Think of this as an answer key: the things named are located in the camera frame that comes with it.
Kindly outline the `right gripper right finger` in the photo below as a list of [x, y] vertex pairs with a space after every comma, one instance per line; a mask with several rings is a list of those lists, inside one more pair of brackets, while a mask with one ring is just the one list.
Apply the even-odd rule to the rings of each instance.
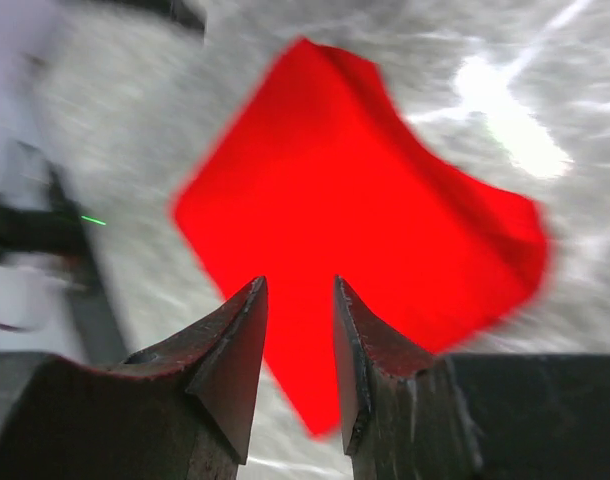
[[357, 479], [610, 479], [610, 354], [434, 356], [343, 279], [333, 337]]

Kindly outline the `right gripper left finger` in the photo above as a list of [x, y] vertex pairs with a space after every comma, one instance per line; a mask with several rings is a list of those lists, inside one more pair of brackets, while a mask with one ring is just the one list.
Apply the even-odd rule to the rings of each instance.
[[233, 479], [248, 457], [266, 333], [256, 278], [127, 360], [0, 352], [0, 479]]

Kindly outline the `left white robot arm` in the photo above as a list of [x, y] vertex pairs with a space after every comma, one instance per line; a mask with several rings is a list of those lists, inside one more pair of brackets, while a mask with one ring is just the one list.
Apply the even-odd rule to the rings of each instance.
[[129, 353], [86, 216], [66, 174], [14, 141], [0, 161], [0, 351], [107, 364]]

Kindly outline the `red t shirt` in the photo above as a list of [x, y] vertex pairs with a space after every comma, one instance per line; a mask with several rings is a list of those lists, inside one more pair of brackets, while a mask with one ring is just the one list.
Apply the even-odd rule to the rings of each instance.
[[534, 295], [549, 257], [536, 204], [431, 153], [377, 67], [301, 38], [280, 54], [173, 209], [224, 296], [264, 276], [264, 358], [306, 429], [339, 404], [332, 286], [437, 353]]

